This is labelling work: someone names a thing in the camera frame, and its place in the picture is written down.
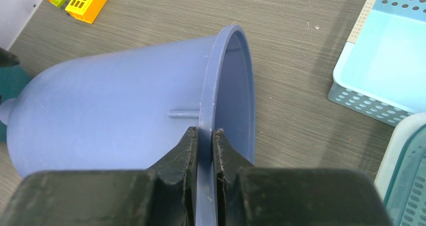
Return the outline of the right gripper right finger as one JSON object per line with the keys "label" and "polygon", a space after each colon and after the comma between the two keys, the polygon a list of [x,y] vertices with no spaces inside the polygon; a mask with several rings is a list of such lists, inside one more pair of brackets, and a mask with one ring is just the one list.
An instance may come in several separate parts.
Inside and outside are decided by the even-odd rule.
{"label": "right gripper right finger", "polygon": [[218,225],[391,225],[370,177],[354,170],[256,167],[212,136]]}

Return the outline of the blue plastic bucket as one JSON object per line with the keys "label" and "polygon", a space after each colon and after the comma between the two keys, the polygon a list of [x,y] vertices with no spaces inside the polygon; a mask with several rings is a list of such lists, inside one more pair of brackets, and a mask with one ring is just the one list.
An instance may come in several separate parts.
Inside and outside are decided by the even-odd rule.
{"label": "blue plastic bucket", "polygon": [[68,60],[1,104],[17,173],[146,169],[189,127],[199,131],[196,225],[218,225],[212,135],[222,129],[249,162],[255,85],[238,25],[213,36]]}

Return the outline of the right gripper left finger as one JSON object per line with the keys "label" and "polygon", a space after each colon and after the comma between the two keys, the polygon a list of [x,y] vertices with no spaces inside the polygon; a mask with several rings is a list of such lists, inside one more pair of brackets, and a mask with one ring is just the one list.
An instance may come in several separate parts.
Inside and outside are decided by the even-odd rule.
{"label": "right gripper left finger", "polygon": [[41,171],[19,185],[1,225],[194,225],[198,130],[145,170]]}

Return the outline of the teal plastic bucket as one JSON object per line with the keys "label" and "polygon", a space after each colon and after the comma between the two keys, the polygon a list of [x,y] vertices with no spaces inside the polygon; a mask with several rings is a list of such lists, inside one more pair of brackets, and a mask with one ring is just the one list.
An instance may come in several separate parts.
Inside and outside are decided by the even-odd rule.
{"label": "teal plastic bucket", "polygon": [[19,65],[1,68],[1,143],[6,142],[7,126],[3,123],[9,113],[9,99],[16,98],[30,82],[31,77]]}

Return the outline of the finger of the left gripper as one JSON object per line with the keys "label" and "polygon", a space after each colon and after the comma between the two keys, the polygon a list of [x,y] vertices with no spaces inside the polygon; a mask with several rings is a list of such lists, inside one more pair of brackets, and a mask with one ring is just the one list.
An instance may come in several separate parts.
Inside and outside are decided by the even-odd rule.
{"label": "finger of the left gripper", "polygon": [[10,51],[0,48],[0,67],[12,67],[20,64],[18,56]]}

